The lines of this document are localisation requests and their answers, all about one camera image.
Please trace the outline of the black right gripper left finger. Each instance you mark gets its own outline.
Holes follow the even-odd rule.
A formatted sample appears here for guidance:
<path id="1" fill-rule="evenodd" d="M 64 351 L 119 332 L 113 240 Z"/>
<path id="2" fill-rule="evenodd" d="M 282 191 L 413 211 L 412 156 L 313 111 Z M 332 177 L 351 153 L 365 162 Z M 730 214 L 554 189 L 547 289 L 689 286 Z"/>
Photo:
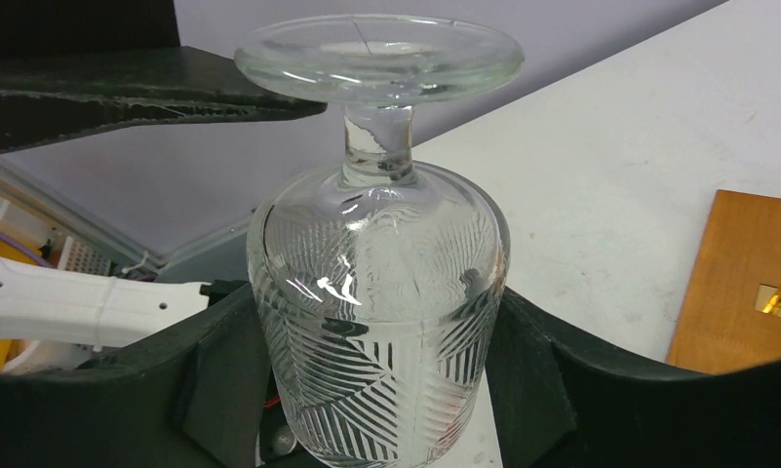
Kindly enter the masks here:
<path id="1" fill-rule="evenodd" d="M 0 467 L 252 467 L 269 372 L 236 285 L 74 370 L 0 374 Z"/>

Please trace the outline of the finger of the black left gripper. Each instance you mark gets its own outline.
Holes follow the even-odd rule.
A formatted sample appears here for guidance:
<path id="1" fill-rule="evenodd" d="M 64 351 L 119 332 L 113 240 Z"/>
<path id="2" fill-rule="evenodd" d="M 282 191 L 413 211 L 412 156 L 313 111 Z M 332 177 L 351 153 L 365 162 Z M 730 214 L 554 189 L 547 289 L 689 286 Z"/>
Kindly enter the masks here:
<path id="1" fill-rule="evenodd" d="M 192 47 L 0 59 L 0 155 L 129 127 L 291 121 L 323 113 Z"/>

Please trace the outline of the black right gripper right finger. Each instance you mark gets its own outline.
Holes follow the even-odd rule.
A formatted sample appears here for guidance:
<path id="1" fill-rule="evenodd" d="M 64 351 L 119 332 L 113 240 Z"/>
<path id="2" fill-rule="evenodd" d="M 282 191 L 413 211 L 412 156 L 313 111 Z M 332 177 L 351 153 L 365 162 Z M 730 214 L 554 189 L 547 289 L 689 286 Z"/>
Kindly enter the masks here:
<path id="1" fill-rule="evenodd" d="M 781 467 L 781 360 L 683 370 L 506 291 L 486 374 L 507 467 Z"/>

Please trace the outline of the patterned clear glass goblet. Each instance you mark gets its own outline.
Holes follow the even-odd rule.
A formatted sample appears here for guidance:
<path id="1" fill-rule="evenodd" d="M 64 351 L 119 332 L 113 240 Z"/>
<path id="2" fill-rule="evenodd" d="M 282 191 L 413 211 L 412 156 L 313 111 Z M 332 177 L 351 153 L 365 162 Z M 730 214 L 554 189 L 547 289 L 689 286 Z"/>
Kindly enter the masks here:
<path id="1" fill-rule="evenodd" d="M 286 420 L 330 467 L 424 467 L 476 404 L 510 259 L 489 195 L 412 156 L 416 105 L 511 82 L 521 45 L 451 19 L 356 14 L 253 32 L 261 88 L 343 109 L 342 161 L 255 210 L 248 271 Z"/>

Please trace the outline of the gold spiral rack wooden base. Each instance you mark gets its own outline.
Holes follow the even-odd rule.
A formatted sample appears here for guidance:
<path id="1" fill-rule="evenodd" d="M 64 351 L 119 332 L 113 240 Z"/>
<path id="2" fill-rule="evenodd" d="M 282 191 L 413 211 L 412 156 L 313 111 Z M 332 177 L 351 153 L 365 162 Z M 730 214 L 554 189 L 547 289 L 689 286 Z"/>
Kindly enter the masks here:
<path id="1" fill-rule="evenodd" d="M 719 190 L 666 362 L 708 374 L 781 360 L 781 198 Z"/>

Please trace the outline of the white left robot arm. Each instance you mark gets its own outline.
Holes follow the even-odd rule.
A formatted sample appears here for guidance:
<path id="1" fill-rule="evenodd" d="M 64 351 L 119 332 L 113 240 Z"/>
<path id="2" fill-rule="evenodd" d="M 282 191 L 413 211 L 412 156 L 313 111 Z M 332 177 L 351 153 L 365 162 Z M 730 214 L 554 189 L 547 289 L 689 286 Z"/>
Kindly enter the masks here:
<path id="1" fill-rule="evenodd" d="M 0 59 L 0 155 L 129 127 L 289 121 L 323 110 L 191 47 Z M 199 289 L 0 256 L 0 338 L 126 346 L 203 310 Z"/>

